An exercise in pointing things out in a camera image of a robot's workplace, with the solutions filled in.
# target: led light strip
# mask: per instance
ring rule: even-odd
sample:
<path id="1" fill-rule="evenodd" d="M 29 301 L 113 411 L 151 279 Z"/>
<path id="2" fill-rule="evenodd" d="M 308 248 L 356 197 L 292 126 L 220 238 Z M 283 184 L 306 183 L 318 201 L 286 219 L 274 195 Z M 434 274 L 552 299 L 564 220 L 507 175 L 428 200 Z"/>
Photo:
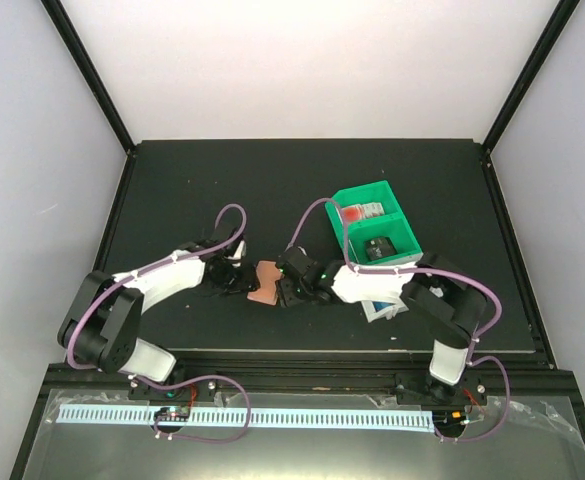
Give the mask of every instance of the led light strip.
<path id="1" fill-rule="evenodd" d="M 66 404 L 61 405 L 56 422 L 147 426 L 154 423 L 154 414 L 161 408 L 144 405 Z M 168 420 L 159 424 L 241 427 L 245 423 L 245 415 L 245 408 L 194 407 L 187 422 Z M 403 410 L 253 408 L 250 427 L 434 432 L 432 412 Z"/>

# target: black table surface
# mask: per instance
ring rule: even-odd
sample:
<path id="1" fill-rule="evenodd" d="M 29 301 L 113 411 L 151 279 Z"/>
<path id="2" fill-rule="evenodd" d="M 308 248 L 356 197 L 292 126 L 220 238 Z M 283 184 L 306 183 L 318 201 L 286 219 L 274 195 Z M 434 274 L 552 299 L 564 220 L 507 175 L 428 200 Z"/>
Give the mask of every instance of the black table surface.
<path id="1" fill-rule="evenodd" d="M 218 211 L 248 212 L 252 261 L 283 252 L 306 207 L 337 190 L 387 180 L 423 251 L 437 252 L 501 298 L 501 322 L 482 351 L 532 352 L 521 298 L 471 140 L 160 140 L 139 145 L 105 269 L 127 271 L 204 238 Z M 325 209 L 299 244 L 320 261 L 340 251 Z M 410 312 L 368 323 L 360 305 L 289 309 L 245 296 L 180 292 L 144 314 L 141 336 L 171 349 L 214 351 L 431 351 Z"/>

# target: white backdrop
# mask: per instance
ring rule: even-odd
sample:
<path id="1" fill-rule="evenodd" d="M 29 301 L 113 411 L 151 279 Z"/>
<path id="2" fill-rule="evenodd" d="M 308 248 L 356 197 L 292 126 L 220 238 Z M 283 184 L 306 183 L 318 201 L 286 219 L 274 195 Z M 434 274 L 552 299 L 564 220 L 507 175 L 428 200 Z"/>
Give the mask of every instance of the white backdrop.
<path id="1" fill-rule="evenodd" d="M 557 362 L 585 400 L 585 2 L 493 158 Z"/>
<path id="2" fill-rule="evenodd" d="M 41 2 L 0 2 L 0 479 L 92 269 L 125 153 Z"/>
<path id="3" fill-rule="evenodd" d="M 557 0 L 65 0 L 133 139 L 482 141 Z"/>

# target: clear plastic sheet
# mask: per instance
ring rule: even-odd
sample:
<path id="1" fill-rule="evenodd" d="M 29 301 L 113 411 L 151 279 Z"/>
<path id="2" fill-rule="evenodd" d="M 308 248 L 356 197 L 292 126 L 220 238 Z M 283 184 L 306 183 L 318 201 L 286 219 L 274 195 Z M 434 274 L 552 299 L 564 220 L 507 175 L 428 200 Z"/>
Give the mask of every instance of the clear plastic sheet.
<path id="1" fill-rule="evenodd" d="M 253 393 L 253 407 L 265 408 L 342 408 L 358 410 L 409 410 L 421 411 L 419 405 L 399 405 L 390 395 L 335 395 L 335 394 L 282 394 Z M 217 407 L 245 407 L 243 395 L 217 392 L 214 396 Z"/>
<path id="2" fill-rule="evenodd" d="M 503 413 L 504 404 L 505 397 L 489 396 L 485 407 L 486 413 L 490 417 L 499 418 Z M 581 432 L 576 427 L 576 420 L 572 420 L 574 422 L 574 425 L 572 425 L 548 400 L 534 397 L 526 398 L 524 401 L 510 400 L 507 421 L 558 435 L 585 450 L 585 443 L 581 437 Z"/>
<path id="3" fill-rule="evenodd" d="M 36 433 L 32 451 L 28 459 L 24 479 L 41 478 L 50 442 L 57 427 L 56 418 L 61 405 L 69 403 L 80 404 L 112 404 L 112 405 L 139 405 L 147 402 L 132 401 L 127 398 L 127 392 L 121 391 L 86 391 L 86 390 L 52 390 L 41 417 L 41 423 Z"/>
<path id="4" fill-rule="evenodd" d="M 419 409 L 393 397 L 252 394 L 270 408 Z M 566 397 L 514 397 L 503 429 L 486 441 L 440 443 L 434 435 L 396 431 L 253 429 L 230 445 L 156 440 L 149 428 L 57 424 L 64 403 L 133 403 L 122 392 L 54 392 L 30 455 L 26 480 L 179 478 L 221 480 L 339 478 L 535 478 L 585 480 L 585 448 Z M 239 395 L 217 394 L 217 405 L 243 406 Z M 474 408 L 465 435 L 491 428 L 504 399 Z M 211 429 L 189 433 L 208 436 Z"/>

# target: purple cable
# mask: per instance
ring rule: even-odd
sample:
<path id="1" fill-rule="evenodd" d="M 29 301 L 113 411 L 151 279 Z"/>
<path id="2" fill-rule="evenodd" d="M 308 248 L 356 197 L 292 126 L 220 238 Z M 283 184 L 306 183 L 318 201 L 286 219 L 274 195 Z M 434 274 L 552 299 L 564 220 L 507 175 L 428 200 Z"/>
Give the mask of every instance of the purple cable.
<path id="1" fill-rule="evenodd" d="M 199 382 L 203 382 L 203 381 L 207 381 L 207 380 L 217 380 L 217 381 L 227 382 L 227 383 L 235 386 L 239 390 L 239 392 L 241 392 L 241 395 L 243 395 L 243 398 L 245 398 L 245 408 L 247 410 L 246 415 L 245 415 L 245 423 L 243 423 L 241 430 L 239 430 L 235 435 L 232 435 L 231 437 L 216 439 L 216 438 L 198 437 L 196 435 L 182 435 L 182 434 L 176 434 L 176 433 L 173 433 L 170 435 L 170 434 L 159 431 L 159 421 L 161 419 L 157 418 L 156 421 L 154 422 L 154 433 L 156 433 L 159 436 L 161 436 L 161 435 L 166 436 L 166 437 L 171 436 L 172 438 L 178 438 L 178 439 L 182 439 L 182 440 L 193 440 L 195 442 L 210 443 L 210 444 L 219 445 L 219 444 L 234 442 L 234 441 L 242 438 L 243 436 L 245 436 L 245 434 L 248 431 L 248 426 L 250 425 L 250 418 L 252 416 L 252 404 L 250 403 L 250 397 L 248 396 L 248 393 L 245 391 L 245 388 L 243 388 L 243 386 L 239 382 L 237 382 L 236 380 L 233 380 L 229 377 L 224 377 L 223 375 L 203 375 L 201 377 L 196 377 L 196 378 L 192 378 L 190 380 L 186 380 L 185 382 L 177 383 L 176 385 L 166 386 L 166 385 L 160 385 L 158 383 L 155 383 L 152 380 L 147 379 L 145 377 L 137 377 L 137 379 L 139 381 L 145 383 L 149 387 L 154 388 L 156 390 L 161 390 L 161 391 L 176 390 L 179 388 L 187 387 L 187 386 L 193 385 L 195 383 L 199 383 Z"/>
<path id="2" fill-rule="evenodd" d="M 446 437 L 439 431 L 438 428 L 434 427 L 435 435 L 439 437 L 442 442 L 454 443 L 478 442 L 479 440 L 485 440 L 486 438 L 490 437 L 491 435 L 496 433 L 503 426 L 503 424 L 505 424 L 505 421 L 508 418 L 508 412 L 510 410 L 510 379 L 508 377 L 508 372 L 505 370 L 505 367 L 503 366 L 501 361 L 492 355 L 486 355 L 485 357 L 479 358 L 476 362 L 472 362 L 471 366 L 476 367 L 477 365 L 481 365 L 483 362 L 494 362 L 496 366 L 499 367 L 499 370 L 501 370 L 501 373 L 503 374 L 503 382 L 505 384 L 505 406 L 503 407 L 503 414 L 501 415 L 501 418 L 499 419 L 497 424 L 494 425 L 494 427 L 492 427 L 490 430 L 488 430 L 485 433 L 482 433 L 481 435 L 477 435 L 476 437 L 471 438 Z"/>
<path id="3" fill-rule="evenodd" d="M 457 442 L 464 442 L 464 443 L 468 443 L 468 442 L 473 442 L 476 440 L 482 440 L 484 438 L 489 437 L 490 435 L 494 434 L 497 430 L 499 430 L 503 424 L 505 423 L 505 420 L 507 418 L 507 414 L 508 414 L 508 410 L 509 410 L 509 406 L 510 406 L 510 379 L 508 378 L 508 374 L 505 370 L 505 367 L 503 366 L 503 364 L 501 363 L 501 361 L 491 355 L 487 355 L 484 357 L 481 357 L 480 359 L 478 359 L 476 362 L 472 361 L 472 355 L 474 354 L 474 347 L 476 345 L 476 343 L 479 341 L 479 338 L 481 337 L 481 335 L 483 335 L 485 332 L 487 332 L 488 330 L 490 330 L 494 325 L 496 325 L 496 323 L 499 321 L 499 319 L 501 318 L 501 314 L 503 313 L 503 306 L 501 305 L 501 301 L 499 300 L 499 297 L 496 296 L 496 294 L 490 290 L 487 286 L 485 286 L 484 284 L 482 284 L 481 282 L 478 282 L 477 280 L 474 280 L 473 278 L 467 277 L 465 275 L 461 275 L 459 273 L 454 273 L 454 272 L 448 272 L 447 270 L 439 270 L 438 268 L 422 268 L 422 267 L 412 267 L 412 268 L 398 268 L 398 267 L 363 267 L 361 265 L 357 265 L 352 263 L 352 261 L 350 260 L 350 254 L 349 254 L 349 237 L 348 237 L 348 227 L 349 227 L 349 223 L 345 220 L 345 215 L 343 214 L 343 209 L 341 208 L 341 205 L 339 205 L 334 199 L 332 198 L 319 198 L 318 200 L 315 200 L 314 202 L 312 202 L 312 204 L 305 210 L 305 212 L 303 213 L 303 216 L 301 217 L 301 220 L 299 221 L 299 224 L 296 226 L 296 229 L 294 230 L 294 234 L 292 235 L 292 239 L 290 240 L 290 243 L 288 243 L 287 248 L 291 248 L 292 246 L 294 246 L 294 243 L 296 242 L 296 239 L 299 236 L 299 233 L 301 232 L 301 228 L 303 228 L 303 225 L 305 224 L 305 221 L 307 220 L 308 216 L 310 215 L 310 212 L 312 212 L 312 210 L 314 210 L 318 205 L 321 205 L 323 203 L 330 203 L 332 205 L 334 205 L 334 207 L 337 210 L 337 213 L 339 214 L 339 217 L 341 218 L 341 223 L 343 224 L 343 258 L 345 260 L 345 264 L 350 268 L 350 270 L 354 271 L 354 272 L 358 272 L 358 273 L 367 273 L 367 274 L 373 274 L 373 275 L 396 275 L 396 274 L 403 274 L 403 273 L 425 273 L 425 274 L 430 274 L 430 275 L 438 275 L 441 277 L 446 277 L 446 278 L 451 278 L 453 280 L 458 280 L 461 282 L 464 282 L 474 288 L 476 288 L 477 290 L 479 290 L 481 293 L 483 293 L 486 297 L 488 297 L 493 303 L 494 303 L 494 315 L 492 316 L 492 318 L 482 327 L 477 328 L 474 332 L 474 334 L 472 335 L 472 341 L 470 342 L 470 346 L 468 348 L 468 354 L 466 357 L 466 361 L 468 363 L 469 366 L 476 366 L 476 365 L 480 365 L 483 362 L 486 361 L 492 361 L 494 363 L 496 363 L 496 365 L 499 367 L 499 369 L 501 370 L 501 373 L 503 374 L 503 381 L 505 383 L 505 397 L 506 397 L 506 405 L 503 411 L 503 416 L 501 417 L 501 419 L 499 420 L 499 422 L 488 432 L 481 434 L 477 437 L 474 438 L 468 438 L 468 439 L 463 439 L 463 440 L 457 440 L 457 439 L 450 439 L 448 437 L 444 437 L 443 435 L 441 435 L 441 432 L 439 432 L 438 430 L 436 430 L 436 434 L 439 438 L 441 438 L 443 441 L 457 441 Z"/>
<path id="4" fill-rule="evenodd" d="M 187 260 L 188 258 L 199 257 L 201 255 L 206 255 L 208 253 L 216 252 L 217 250 L 220 250 L 222 248 L 227 247 L 228 245 L 231 245 L 237 238 L 239 238 L 243 234 L 243 231 L 245 230 L 245 225 L 247 223 L 247 214 L 245 213 L 245 209 L 241 205 L 238 205 L 236 203 L 230 203 L 230 204 L 226 205 L 225 207 L 223 207 L 216 217 L 215 226 L 218 225 L 223 214 L 226 211 L 228 211 L 230 208 L 236 208 L 239 212 L 241 212 L 241 216 L 242 216 L 241 226 L 236 231 L 236 233 L 234 235 L 232 235 L 232 237 L 230 237 L 228 240 L 225 240 L 224 242 L 219 243 L 218 245 L 215 245 L 214 247 L 206 248 L 205 250 L 201 250 L 200 252 L 186 253 L 185 255 L 178 257 L 176 259 L 176 261 L 181 262 L 183 260 Z M 137 276 L 142 276 L 142 275 L 145 275 L 147 273 L 153 272 L 154 270 L 158 270 L 159 268 L 164 267 L 166 265 L 171 265 L 172 262 L 174 262 L 174 260 L 172 259 L 171 256 L 163 258 L 163 259 L 158 260 L 154 263 L 146 265 L 145 267 L 139 268 L 137 270 L 138 271 Z M 101 295 L 99 295 L 94 300 L 94 302 L 92 302 L 92 304 L 88 307 L 88 309 L 85 311 L 85 313 L 83 314 L 83 316 L 79 320 L 79 323 L 77 324 L 76 328 L 74 329 L 74 332 L 72 332 L 72 335 L 70 336 L 70 341 L 68 342 L 67 361 L 68 361 L 68 364 L 72 368 L 75 368 L 77 370 L 85 370 L 85 369 L 89 369 L 89 368 L 94 368 L 92 365 L 81 364 L 81 363 L 76 362 L 76 359 L 74 358 L 74 347 L 76 346 L 76 340 L 77 340 L 77 338 L 79 338 L 79 334 L 83 330 L 83 327 L 85 326 L 85 324 L 88 322 L 90 317 L 94 314 L 94 312 L 97 311 L 99 306 L 101 306 L 101 304 L 110 295 L 112 295 L 117 289 L 119 289 L 121 286 L 125 285 L 126 283 L 128 283 L 132 280 L 134 280 L 134 276 L 129 275 L 129 276 L 125 277 L 123 280 L 119 280 L 118 282 L 114 283 L 112 286 L 110 286 L 108 289 L 106 289 Z"/>

